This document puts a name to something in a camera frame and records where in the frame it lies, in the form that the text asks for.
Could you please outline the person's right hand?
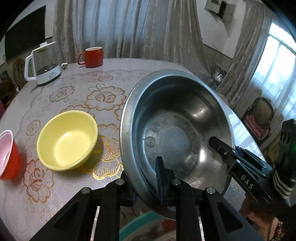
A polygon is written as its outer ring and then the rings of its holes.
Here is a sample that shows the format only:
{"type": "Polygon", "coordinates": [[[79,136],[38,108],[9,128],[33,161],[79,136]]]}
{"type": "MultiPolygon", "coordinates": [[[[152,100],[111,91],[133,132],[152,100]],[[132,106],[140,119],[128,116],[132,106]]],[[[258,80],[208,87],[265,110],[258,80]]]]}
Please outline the person's right hand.
{"type": "Polygon", "coordinates": [[[279,220],[267,209],[262,208],[250,195],[245,194],[239,213],[258,226],[258,233],[264,240],[274,237],[279,220]]]}

